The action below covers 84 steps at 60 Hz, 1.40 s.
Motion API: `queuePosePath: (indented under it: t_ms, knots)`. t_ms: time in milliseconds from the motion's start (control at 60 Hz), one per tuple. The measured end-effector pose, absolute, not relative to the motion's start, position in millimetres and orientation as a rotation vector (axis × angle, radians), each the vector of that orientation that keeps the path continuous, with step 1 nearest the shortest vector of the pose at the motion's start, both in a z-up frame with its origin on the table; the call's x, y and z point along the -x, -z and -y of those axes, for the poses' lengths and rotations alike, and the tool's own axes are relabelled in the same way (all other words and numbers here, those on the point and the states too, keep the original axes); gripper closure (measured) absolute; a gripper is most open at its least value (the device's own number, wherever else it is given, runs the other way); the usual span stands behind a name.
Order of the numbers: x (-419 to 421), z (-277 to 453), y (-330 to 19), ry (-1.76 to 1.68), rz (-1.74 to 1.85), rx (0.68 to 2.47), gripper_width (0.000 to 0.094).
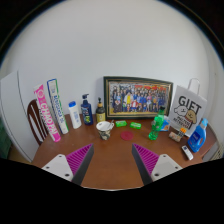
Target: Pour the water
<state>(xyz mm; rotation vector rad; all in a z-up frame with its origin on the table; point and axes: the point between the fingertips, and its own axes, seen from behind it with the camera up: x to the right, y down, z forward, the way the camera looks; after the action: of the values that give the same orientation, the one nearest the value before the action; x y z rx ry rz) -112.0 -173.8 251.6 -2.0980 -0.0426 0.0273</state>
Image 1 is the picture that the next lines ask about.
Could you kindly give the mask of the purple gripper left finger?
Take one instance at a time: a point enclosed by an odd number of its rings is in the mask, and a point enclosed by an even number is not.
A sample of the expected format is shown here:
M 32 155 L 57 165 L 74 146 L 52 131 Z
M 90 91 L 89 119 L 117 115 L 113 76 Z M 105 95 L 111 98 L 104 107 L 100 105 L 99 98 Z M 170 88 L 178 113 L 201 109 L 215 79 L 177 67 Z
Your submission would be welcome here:
M 65 180 L 80 185 L 84 179 L 88 166 L 94 154 L 94 145 L 86 145 L 67 156 L 58 154 L 42 167 Z

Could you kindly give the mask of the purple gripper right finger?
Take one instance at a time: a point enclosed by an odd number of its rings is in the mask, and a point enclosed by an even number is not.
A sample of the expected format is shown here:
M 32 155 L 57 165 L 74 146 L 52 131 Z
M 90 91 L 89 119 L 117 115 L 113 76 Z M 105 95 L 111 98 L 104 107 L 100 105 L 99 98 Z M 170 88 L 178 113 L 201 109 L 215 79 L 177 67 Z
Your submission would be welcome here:
M 132 155 L 144 185 L 182 169 L 182 167 L 167 154 L 158 155 L 135 143 L 132 144 Z

